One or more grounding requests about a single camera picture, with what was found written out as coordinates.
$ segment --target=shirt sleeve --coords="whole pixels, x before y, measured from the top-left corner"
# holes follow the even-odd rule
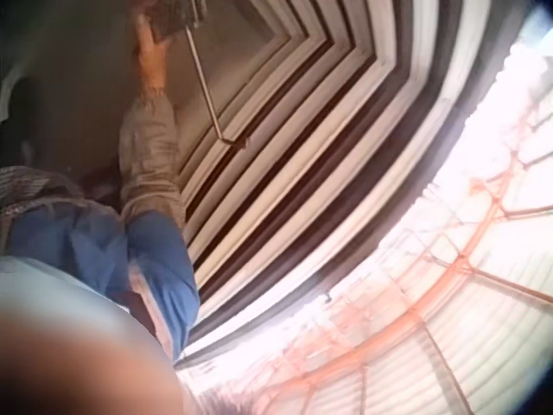
[[[200,307],[194,269],[181,232],[173,219],[157,211],[134,217],[127,224],[129,260],[140,272],[167,325],[172,357],[178,359],[188,340]]]
[[[156,210],[183,227],[178,154],[175,114],[165,93],[136,99],[119,137],[121,215],[126,222]]]

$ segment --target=hair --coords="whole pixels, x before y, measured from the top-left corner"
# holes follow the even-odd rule
[[[208,395],[202,397],[200,404],[201,415],[254,415],[253,402],[238,401],[232,397]]]

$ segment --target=hand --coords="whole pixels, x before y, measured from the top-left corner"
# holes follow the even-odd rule
[[[138,62],[143,90],[146,93],[157,93],[165,88],[169,39],[156,44],[148,18],[142,13],[133,16],[133,23],[138,38]]]

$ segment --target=person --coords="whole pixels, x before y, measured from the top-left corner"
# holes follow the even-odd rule
[[[0,169],[0,379],[13,413],[242,413],[221,399],[202,409],[172,368],[200,299],[181,236],[168,42],[144,14],[133,23],[142,92],[121,128],[121,214],[63,176]]]

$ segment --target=blue shirt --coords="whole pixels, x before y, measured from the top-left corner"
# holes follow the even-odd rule
[[[113,215],[57,203],[12,222],[7,253],[62,270],[117,301],[130,291],[129,263],[140,267],[173,340],[174,359],[184,349],[200,307],[194,270],[175,222],[155,211],[126,227]]]

